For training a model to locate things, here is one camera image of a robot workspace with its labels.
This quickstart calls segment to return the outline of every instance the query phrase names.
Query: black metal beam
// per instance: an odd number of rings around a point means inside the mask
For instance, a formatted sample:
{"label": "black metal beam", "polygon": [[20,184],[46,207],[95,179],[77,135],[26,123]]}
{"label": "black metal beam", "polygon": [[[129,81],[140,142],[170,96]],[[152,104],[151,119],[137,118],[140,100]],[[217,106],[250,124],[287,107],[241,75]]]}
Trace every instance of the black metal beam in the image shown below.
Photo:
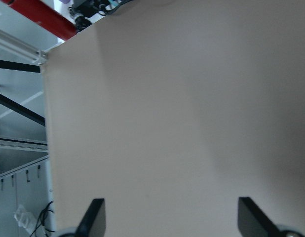
{"label": "black metal beam", "polygon": [[3,61],[3,60],[0,60],[0,68],[31,72],[31,73],[40,73],[39,66],[24,64],[24,63],[15,63],[15,62]]}
{"label": "black metal beam", "polygon": [[13,100],[10,100],[9,98],[3,96],[0,94],[0,104],[3,106],[6,106],[7,108],[27,117],[28,119],[31,119],[34,122],[39,123],[40,125],[45,126],[45,118],[41,115],[38,115],[37,113],[34,113],[33,111],[25,108],[24,106],[14,102]]}

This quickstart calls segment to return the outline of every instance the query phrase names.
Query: metal frame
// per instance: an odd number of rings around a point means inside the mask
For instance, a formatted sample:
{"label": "metal frame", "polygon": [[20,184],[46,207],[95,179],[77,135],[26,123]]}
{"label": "metal frame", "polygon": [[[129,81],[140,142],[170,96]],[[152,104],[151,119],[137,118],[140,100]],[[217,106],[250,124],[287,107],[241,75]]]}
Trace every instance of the metal frame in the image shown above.
{"label": "metal frame", "polygon": [[31,73],[40,73],[39,66],[0,60],[0,68]]}
{"label": "metal frame", "polygon": [[5,97],[4,95],[0,94],[0,104],[3,106],[6,106],[7,108],[27,117],[28,119],[31,119],[34,122],[37,122],[38,124],[45,126],[45,118],[41,115],[38,115],[37,113],[29,110],[28,108],[25,108],[24,106],[14,102],[13,100],[10,100],[9,98]]}
{"label": "metal frame", "polygon": [[0,136],[0,148],[48,153],[48,146],[44,141],[9,138],[3,136]]}
{"label": "metal frame", "polygon": [[39,65],[47,61],[47,53],[0,30],[0,48]]}

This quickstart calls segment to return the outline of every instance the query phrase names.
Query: aluminum rail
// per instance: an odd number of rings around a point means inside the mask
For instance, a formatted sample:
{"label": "aluminum rail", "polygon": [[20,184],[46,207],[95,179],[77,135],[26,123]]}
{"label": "aluminum rail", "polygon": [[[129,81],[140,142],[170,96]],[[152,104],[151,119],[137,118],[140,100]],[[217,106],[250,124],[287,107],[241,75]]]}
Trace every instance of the aluminum rail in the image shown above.
{"label": "aluminum rail", "polygon": [[0,48],[39,65],[47,61],[46,52],[36,49],[2,30],[0,30]]}
{"label": "aluminum rail", "polygon": [[0,148],[48,153],[48,146],[44,141],[9,138],[3,136],[0,136]]}

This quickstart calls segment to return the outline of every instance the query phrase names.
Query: beige panel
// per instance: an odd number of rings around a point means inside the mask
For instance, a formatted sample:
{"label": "beige panel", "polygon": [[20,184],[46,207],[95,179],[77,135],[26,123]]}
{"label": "beige panel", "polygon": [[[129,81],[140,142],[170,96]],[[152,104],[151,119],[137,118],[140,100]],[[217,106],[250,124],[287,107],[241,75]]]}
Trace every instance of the beige panel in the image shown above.
{"label": "beige panel", "polygon": [[251,196],[305,233],[305,0],[134,0],[44,77],[59,229],[238,237]]}

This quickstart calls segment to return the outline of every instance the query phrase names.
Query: black cable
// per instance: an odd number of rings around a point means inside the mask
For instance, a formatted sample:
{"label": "black cable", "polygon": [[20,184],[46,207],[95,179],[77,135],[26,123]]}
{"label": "black cable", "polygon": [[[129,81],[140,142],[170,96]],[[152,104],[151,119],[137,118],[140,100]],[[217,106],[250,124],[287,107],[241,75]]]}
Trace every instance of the black cable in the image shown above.
{"label": "black cable", "polygon": [[34,231],[32,232],[32,234],[30,235],[30,237],[32,237],[32,235],[34,235],[34,234],[35,234],[35,237],[37,237],[36,231],[37,231],[37,230],[39,229],[39,227],[41,227],[41,226],[45,229],[45,232],[46,232],[46,231],[47,231],[47,232],[50,232],[50,233],[55,232],[55,231],[51,231],[50,229],[48,229],[48,228],[45,227],[45,220],[46,220],[47,217],[48,217],[48,213],[49,213],[49,212],[54,213],[54,211],[52,211],[52,210],[49,209],[49,206],[50,206],[52,203],[53,203],[53,201],[51,201],[51,202],[50,202],[50,203],[40,212],[40,214],[39,214],[39,216],[38,216],[38,220],[37,220],[36,225],[35,225],[35,229],[34,229]]}

